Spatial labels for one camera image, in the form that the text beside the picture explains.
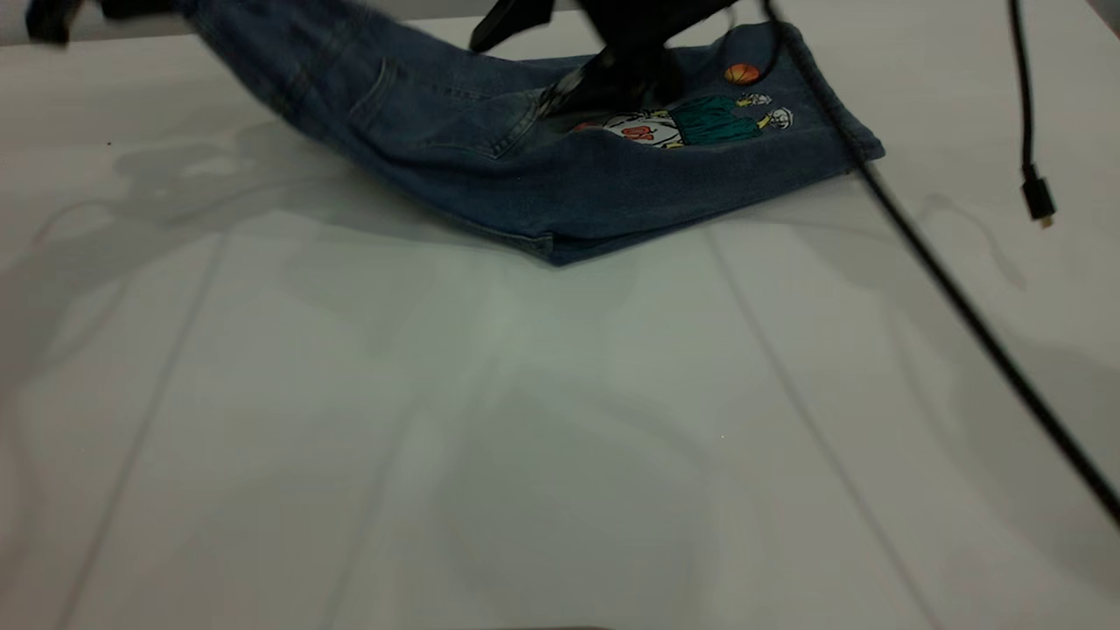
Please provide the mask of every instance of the cartoon print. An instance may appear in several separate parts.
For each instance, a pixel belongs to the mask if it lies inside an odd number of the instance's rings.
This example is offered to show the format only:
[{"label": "cartoon print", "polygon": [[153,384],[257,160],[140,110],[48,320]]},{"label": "cartoon print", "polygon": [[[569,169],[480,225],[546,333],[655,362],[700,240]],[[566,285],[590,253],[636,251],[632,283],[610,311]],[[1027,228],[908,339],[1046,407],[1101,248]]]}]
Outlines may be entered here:
[{"label": "cartoon print", "polygon": [[676,128],[676,121],[670,118],[669,112],[664,110],[619,113],[601,123],[585,122],[573,131],[588,127],[599,127],[635,142],[662,149],[684,146],[681,142],[681,132]]},{"label": "cartoon print", "polygon": [[685,145],[716,145],[758,137],[764,129],[781,130],[793,124],[793,112],[771,110],[762,118],[740,115],[740,108],[768,105],[765,94],[745,94],[738,99],[703,96],[685,101],[672,110],[644,110],[618,113],[603,123],[585,122],[572,131],[600,127],[613,133],[663,149]]}]

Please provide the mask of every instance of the back pocket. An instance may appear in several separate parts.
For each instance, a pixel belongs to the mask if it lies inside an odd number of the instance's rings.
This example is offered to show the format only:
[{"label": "back pocket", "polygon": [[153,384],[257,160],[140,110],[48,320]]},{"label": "back pocket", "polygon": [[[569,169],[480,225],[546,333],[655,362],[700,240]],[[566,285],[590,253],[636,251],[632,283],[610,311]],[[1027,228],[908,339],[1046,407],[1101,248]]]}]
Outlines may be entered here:
[{"label": "back pocket", "polygon": [[348,122],[390,155],[446,148],[502,157],[536,120],[540,91],[487,95],[447,85],[385,57]]}]

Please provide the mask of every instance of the white table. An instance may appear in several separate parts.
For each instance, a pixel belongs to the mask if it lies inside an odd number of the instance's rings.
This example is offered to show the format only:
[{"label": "white table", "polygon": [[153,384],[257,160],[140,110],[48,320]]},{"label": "white table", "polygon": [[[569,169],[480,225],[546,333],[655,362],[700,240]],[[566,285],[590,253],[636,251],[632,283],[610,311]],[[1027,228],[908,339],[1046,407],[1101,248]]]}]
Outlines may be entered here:
[{"label": "white table", "polygon": [[[1120,41],[1027,2],[1044,233],[1001,3],[783,4],[1120,480]],[[498,54],[594,49],[566,13]],[[0,86],[0,628],[1120,624],[1120,537],[853,178],[557,270],[192,37]]]}]

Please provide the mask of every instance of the orange basketball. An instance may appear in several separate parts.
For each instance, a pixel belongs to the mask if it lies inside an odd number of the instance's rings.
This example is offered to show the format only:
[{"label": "orange basketball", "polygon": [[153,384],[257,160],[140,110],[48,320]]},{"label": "orange basketball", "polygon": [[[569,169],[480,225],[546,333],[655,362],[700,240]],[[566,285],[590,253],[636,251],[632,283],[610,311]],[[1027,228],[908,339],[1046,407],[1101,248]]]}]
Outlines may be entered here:
[{"label": "orange basketball", "polygon": [[727,68],[727,72],[724,73],[724,78],[726,78],[728,83],[747,85],[748,83],[758,81],[758,68],[750,64],[735,64],[734,66]]}]

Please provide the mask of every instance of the denim fabric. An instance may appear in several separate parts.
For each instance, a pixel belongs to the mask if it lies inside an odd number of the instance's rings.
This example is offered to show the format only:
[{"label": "denim fabric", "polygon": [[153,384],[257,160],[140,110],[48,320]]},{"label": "denim fabric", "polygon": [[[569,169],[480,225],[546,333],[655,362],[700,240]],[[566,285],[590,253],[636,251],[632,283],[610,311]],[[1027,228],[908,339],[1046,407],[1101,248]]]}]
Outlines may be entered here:
[{"label": "denim fabric", "polygon": [[[767,25],[676,50],[665,108],[545,117],[587,58],[475,55],[345,0],[177,0],[203,39],[291,126],[475,231],[554,265],[599,256],[851,167]],[[784,25],[787,46],[803,47]],[[830,94],[865,159],[883,146]]]}]

